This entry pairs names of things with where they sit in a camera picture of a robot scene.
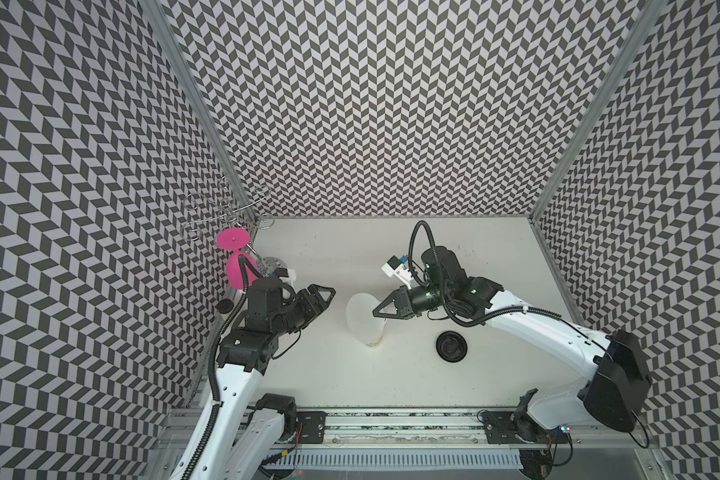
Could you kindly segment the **black plastic cup lid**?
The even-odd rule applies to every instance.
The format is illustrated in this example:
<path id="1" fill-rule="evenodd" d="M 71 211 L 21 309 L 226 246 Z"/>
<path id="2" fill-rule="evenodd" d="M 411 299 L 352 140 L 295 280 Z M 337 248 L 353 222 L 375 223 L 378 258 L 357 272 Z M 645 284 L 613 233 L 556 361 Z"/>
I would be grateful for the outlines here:
<path id="1" fill-rule="evenodd" d="M 438 356 L 448 363 L 458 363 L 465 359 L 468 344 L 456 331 L 444 331 L 438 335 L 435 348 Z"/>

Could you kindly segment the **translucent round leak-proof paper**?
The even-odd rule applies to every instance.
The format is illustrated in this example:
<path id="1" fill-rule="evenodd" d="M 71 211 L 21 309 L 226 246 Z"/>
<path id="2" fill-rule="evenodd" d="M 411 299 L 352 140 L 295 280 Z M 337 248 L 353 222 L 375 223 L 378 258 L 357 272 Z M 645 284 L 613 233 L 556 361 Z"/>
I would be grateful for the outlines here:
<path id="1" fill-rule="evenodd" d="M 353 295 L 346 307 L 346 323 L 352 335 L 363 345 L 377 346 L 382 340 L 386 319 L 376 317 L 373 311 L 380 301 L 368 293 Z"/>

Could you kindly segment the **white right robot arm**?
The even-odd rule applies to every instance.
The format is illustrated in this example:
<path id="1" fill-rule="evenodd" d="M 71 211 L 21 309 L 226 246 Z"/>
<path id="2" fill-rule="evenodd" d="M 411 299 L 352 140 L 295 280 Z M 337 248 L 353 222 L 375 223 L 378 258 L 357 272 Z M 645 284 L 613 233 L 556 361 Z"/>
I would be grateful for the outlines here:
<path id="1" fill-rule="evenodd" d="M 653 380 L 638 337 L 624 329 L 592 330 L 562 315 L 533 306 L 501 284 L 470 276 L 455 253 L 443 246 L 427 249 L 422 275 L 406 258 L 390 257 L 383 272 L 402 285 L 373 310 L 380 319 L 410 320 L 442 309 L 462 328 L 493 327 L 565 363 L 576 380 L 554 388 L 530 388 L 512 414 L 524 441 L 539 430 L 597 421 L 631 433 L 643 424 L 641 410 Z"/>

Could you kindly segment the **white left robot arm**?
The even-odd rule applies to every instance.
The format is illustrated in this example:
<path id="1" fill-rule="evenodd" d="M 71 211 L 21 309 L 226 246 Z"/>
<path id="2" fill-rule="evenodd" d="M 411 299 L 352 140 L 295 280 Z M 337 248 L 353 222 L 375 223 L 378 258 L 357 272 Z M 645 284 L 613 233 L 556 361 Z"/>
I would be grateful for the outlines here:
<path id="1" fill-rule="evenodd" d="M 255 279 L 212 343 L 207 367 L 210 396 L 174 479 L 251 479 L 277 462 L 270 450 L 286 443 L 284 455 L 300 441 L 294 397 L 254 397 L 271 361 L 283 356 L 280 339 L 300 334 L 329 309 L 332 287 L 310 284 L 295 290 L 277 277 Z"/>

